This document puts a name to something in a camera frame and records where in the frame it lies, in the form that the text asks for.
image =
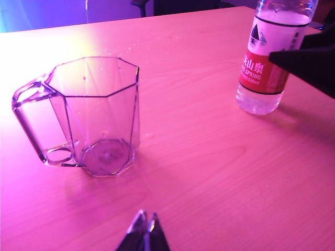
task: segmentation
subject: water droplet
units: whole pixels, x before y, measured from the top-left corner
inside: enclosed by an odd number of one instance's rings
[[[152,139],[152,138],[155,137],[155,134],[152,133],[152,132],[150,132],[150,133],[146,133],[144,136],[145,136],[146,138],[148,138],[148,139]]]
[[[108,130],[103,131],[103,132],[102,132],[102,136],[103,136],[103,138],[106,138],[106,137],[108,136],[108,134],[109,134],[109,131],[108,131]]]

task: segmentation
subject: wall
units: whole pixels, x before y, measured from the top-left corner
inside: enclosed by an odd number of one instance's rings
[[[147,3],[153,15],[153,0]],[[0,0],[0,32],[41,29],[140,17],[130,0]]]

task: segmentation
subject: wood grain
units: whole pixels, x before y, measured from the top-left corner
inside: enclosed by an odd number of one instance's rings
[[[171,250],[334,250],[335,101],[290,76],[280,107],[241,111],[253,10],[0,34],[2,250],[113,250],[139,209]],[[140,66],[141,146],[118,177],[44,166],[10,110],[19,86],[84,55]]]

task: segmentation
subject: transparent cup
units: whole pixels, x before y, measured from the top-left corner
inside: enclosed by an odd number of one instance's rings
[[[121,58],[81,58],[21,87],[12,109],[45,164],[119,174],[140,143],[138,77]]]

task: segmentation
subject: bottle water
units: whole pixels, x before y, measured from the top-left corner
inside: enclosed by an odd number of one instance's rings
[[[236,94],[244,111],[265,115],[278,107],[288,72],[270,62],[269,54],[300,48],[317,4],[317,0],[259,0]]]

